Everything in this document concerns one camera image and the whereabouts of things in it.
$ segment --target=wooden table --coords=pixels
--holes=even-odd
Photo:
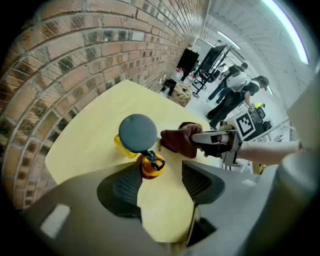
[[[69,178],[107,167],[135,161],[124,156],[114,144],[122,120],[131,114],[151,118],[158,131],[176,130],[182,122],[195,122],[209,130],[209,124],[173,101],[125,80],[113,86],[88,104],[63,130],[45,164],[60,184]],[[159,177],[143,179],[138,193],[142,223],[157,242],[185,240],[193,213],[193,202],[182,183],[182,160],[178,153],[162,147],[159,152],[166,169]],[[208,164],[198,152],[192,161]]]

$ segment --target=brown glove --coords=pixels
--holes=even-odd
[[[178,130],[163,130],[161,132],[161,145],[167,149],[180,153],[187,158],[197,156],[197,146],[190,139],[191,135],[202,133],[202,126],[198,123],[183,122]]]

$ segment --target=brick wall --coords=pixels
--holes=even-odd
[[[125,79],[158,89],[200,36],[208,3],[55,0],[25,22],[0,79],[1,180],[17,209],[56,186],[45,156],[88,103]]]

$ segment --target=metal stand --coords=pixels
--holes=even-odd
[[[194,97],[196,97],[197,99],[199,99],[199,95],[198,95],[198,93],[202,90],[202,88],[205,86],[205,84],[207,83],[207,81],[213,76],[213,74],[214,74],[214,72],[217,70],[217,68],[220,66],[220,64],[224,61],[224,59],[227,57],[227,54],[230,52],[230,50],[232,49],[233,47],[231,46],[227,51],[226,51],[226,53],[224,53],[223,55],[222,55],[222,58],[221,58],[221,60],[220,60],[220,62],[218,63],[218,65],[216,65],[216,67],[213,69],[213,71],[208,75],[208,77],[206,78],[206,79],[202,79],[201,81],[200,81],[200,84],[201,84],[201,86],[200,86],[200,88],[198,88],[198,87],[196,87],[195,85],[194,85],[194,83],[192,83],[192,85],[193,85],[193,87],[195,87],[196,89],[197,89],[197,91],[196,92],[193,92],[192,93],[192,95],[194,96]]]

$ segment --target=white backpack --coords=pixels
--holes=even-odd
[[[251,78],[245,72],[236,72],[226,80],[226,86],[232,91],[240,92],[241,89],[250,83]]]

